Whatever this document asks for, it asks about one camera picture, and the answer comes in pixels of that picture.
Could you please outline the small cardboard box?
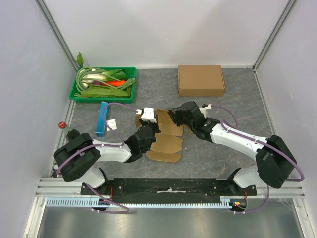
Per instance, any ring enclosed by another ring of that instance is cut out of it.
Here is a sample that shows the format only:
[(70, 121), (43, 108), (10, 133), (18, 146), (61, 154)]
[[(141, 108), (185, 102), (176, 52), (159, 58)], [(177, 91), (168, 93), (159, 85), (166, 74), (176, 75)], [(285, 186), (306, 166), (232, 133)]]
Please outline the small cardboard box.
[[(154, 109), (161, 133), (155, 134), (156, 141), (152, 143), (146, 157), (153, 161), (175, 163), (182, 157), (184, 126), (178, 127), (173, 123), (167, 110)], [(136, 115), (135, 125), (141, 125), (140, 116)]]

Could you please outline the large cardboard box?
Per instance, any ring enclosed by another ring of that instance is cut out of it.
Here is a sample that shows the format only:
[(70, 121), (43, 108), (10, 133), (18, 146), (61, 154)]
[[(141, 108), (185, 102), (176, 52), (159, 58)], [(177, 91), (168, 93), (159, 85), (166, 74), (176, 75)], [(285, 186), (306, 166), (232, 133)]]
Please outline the large cardboard box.
[(219, 65), (180, 65), (178, 67), (179, 97), (221, 97), (225, 91)]

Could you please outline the small white plastic packet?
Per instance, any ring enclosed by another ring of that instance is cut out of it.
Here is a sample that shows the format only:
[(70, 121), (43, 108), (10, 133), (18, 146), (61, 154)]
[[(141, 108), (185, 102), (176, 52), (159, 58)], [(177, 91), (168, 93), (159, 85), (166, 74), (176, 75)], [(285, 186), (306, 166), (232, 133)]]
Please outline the small white plastic packet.
[(111, 131), (111, 130), (117, 130), (117, 124), (116, 124), (116, 119), (110, 119), (106, 121), (107, 123), (107, 131)]

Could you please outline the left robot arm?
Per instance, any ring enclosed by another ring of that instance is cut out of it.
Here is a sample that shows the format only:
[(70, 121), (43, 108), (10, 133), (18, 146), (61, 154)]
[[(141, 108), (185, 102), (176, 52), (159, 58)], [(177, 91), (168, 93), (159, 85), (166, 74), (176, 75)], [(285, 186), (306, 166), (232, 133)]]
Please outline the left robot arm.
[(108, 161), (133, 163), (148, 152), (156, 142), (155, 134), (160, 132), (158, 117), (141, 118), (139, 122), (141, 126), (138, 130), (122, 144), (93, 140), (89, 134), (80, 134), (65, 122), (60, 122), (58, 127), (68, 142), (53, 155), (58, 165), (56, 175), (61, 176), (65, 182), (87, 183), (98, 195), (107, 193), (109, 184), (105, 173), (95, 168), (94, 164)]

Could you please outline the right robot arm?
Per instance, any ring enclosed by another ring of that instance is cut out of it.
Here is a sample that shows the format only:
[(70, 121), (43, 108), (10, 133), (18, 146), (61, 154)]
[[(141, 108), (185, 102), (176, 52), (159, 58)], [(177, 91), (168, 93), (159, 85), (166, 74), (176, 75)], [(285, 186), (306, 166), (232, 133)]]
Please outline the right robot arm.
[(281, 137), (265, 138), (239, 131), (224, 120), (209, 118), (207, 111), (212, 108), (211, 104), (199, 107), (189, 101), (168, 109), (168, 114), (177, 126), (187, 126), (197, 138), (227, 146), (255, 160), (256, 165), (232, 173), (226, 186), (230, 194), (238, 195), (254, 184), (279, 189), (286, 181), (291, 181), (290, 175), (298, 165)]

